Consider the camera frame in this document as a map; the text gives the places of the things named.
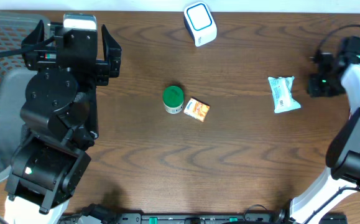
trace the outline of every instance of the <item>led light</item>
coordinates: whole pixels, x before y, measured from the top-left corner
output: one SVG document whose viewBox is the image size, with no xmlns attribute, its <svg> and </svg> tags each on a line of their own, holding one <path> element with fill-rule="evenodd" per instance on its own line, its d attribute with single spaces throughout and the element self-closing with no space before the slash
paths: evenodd
<svg viewBox="0 0 360 224">
<path fill-rule="evenodd" d="M 26 174 L 31 174 L 31 173 L 32 173 L 32 169 L 29 168 L 29 167 L 26 167 L 26 168 L 25 168 L 25 173 L 26 173 Z"/>
</svg>

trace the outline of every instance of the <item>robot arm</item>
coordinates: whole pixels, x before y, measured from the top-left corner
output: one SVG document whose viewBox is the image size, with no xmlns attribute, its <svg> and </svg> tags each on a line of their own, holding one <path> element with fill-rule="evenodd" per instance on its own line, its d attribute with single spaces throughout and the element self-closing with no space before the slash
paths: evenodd
<svg viewBox="0 0 360 224">
<path fill-rule="evenodd" d="M 312 97 L 347 93 L 351 117 L 330 144 L 326 168 L 288 210 L 291 222 L 318 224 L 342 199 L 360 189 L 360 38 L 343 39 L 336 58 L 317 51 L 318 74 L 311 75 Z"/>
<path fill-rule="evenodd" d="M 52 23 L 55 45 L 22 54 L 29 81 L 21 118 L 30 131 L 14 153 L 5 190 L 9 223 L 58 222 L 73 196 L 98 138 L 96 86 L 118 77 L 121 48 L 102 27 L 104 60 L 97 60 L 94 16 L 65 14 Z M 44 25 L 22 41 L 22 49 L 44 41 Z"/>
<path fill-rule="evenodd" d="M 340 190 L 344 188 L 360 188 L 360 109 L 330 144 L 323 173 L 291 201 L 290 219 L 297 223 L 318 224 L 336 204 L 356 192 Z"/>
</svg>

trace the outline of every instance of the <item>green cap container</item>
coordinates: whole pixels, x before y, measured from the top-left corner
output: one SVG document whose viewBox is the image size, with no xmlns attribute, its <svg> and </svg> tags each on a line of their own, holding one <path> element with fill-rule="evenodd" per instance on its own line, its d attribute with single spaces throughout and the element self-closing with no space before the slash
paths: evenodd
<svg viewBox="0 0 360 224">
<path fill-rule="evenodd" d="M 178 86 L 169 86 L 163 92 L 163 104 L 168 113 L 181 112 L 184 106 L 184 92 Z"/>
</svg>

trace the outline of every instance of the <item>white wall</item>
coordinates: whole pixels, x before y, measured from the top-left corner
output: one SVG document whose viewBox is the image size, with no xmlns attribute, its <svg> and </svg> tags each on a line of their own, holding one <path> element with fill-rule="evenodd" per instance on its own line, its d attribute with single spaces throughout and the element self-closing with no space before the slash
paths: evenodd
<svg viewBox="0 0 360 224">
<path fill-rule="evenodd" d="M 0 0 L 0 9 L 182 11 L 193 0 Z M 360 13 L 360 0 L 205 0 L 215 12 Z"/>
</svg>

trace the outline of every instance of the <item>green lid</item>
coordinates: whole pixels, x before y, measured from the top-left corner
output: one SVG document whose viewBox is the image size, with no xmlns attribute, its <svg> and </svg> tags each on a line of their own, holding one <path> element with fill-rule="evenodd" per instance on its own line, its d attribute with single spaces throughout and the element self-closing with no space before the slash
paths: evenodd
<svg viewBox="0 0 360 224">
<path fill-rule="evenodd" d="M 179 107 L 184 102 L 184 92 L 177 86 L 169 86 L 163 92 L 163 103 L 171 108 Z"/>
</svg>

